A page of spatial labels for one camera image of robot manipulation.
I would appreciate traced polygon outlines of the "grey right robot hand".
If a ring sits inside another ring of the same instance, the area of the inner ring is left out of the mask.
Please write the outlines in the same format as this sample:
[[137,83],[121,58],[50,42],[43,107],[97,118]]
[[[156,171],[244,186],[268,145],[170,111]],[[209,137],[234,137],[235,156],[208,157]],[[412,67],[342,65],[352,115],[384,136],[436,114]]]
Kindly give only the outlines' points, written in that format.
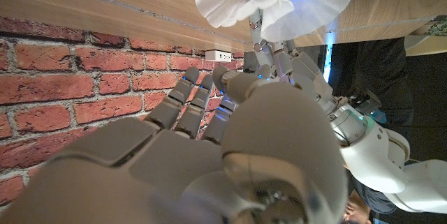
[[190,68],[145,119],[53,155],[2,223],[338,223],[335,135],[310,85]]

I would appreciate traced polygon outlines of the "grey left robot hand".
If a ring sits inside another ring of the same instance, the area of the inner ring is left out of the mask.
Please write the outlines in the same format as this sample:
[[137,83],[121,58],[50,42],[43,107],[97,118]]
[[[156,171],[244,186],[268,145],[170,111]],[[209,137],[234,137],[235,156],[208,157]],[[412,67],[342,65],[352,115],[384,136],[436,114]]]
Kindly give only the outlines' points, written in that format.
[[293,40],[270,42],[261,38],[263,12],[256,10],[249,16],[252,47],[244,53],[243,71],[261,79],[287,82],[300,87],[316,99],[325,114],[337,110],[339,99],[324,80],[315,62],[305,53],[296,50]]

